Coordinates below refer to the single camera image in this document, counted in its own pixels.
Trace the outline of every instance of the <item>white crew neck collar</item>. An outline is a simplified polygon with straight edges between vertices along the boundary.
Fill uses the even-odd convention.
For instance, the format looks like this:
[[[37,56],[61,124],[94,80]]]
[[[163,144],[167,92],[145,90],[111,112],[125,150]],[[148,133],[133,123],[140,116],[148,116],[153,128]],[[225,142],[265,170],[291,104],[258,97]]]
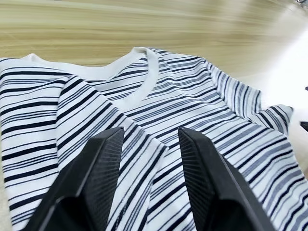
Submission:
[[[157,54],[149,48],[145,47],[134,47],[130,53],[123,57],[115,60],[114,62],[101,67],[89,67],[80,66],[76,64],[61,63],[61,62],[50,62],[46,61],[36,54],[29,54],[22,60],[40,63],[46,67],[60,69],[73,75],[80,76],[85,81],[96,81],[96,80],[111,80],[125,67],[129,66],[133,62],[139,60],[144,55],[147,55],[148,59],[148,75],[143,84],[133,93],[125,98],[112,101],[112,103],[125,112],[137,107],[143,99],[152,91],[157,83],[158,79],[158,57]]]

